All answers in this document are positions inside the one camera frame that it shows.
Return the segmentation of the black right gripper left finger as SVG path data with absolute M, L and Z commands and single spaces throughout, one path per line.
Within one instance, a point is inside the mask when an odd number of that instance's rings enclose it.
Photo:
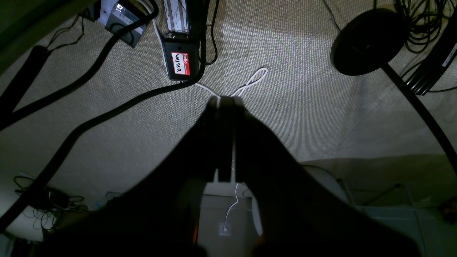
M 194 236 L 202 193 L 215 169 L 205 147 L 217 98 L 173 151 L 124 195 L 50 235 L 37 257 L 206 257 Z

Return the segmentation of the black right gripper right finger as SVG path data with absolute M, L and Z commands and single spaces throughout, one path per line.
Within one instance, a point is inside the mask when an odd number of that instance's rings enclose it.
M 253 193 L 263 228 L 254 257 L 419 257 L 410 237 L 333 195 L 292 157 L 239 97 L 219 104 L 231 133 L 235 178 Z

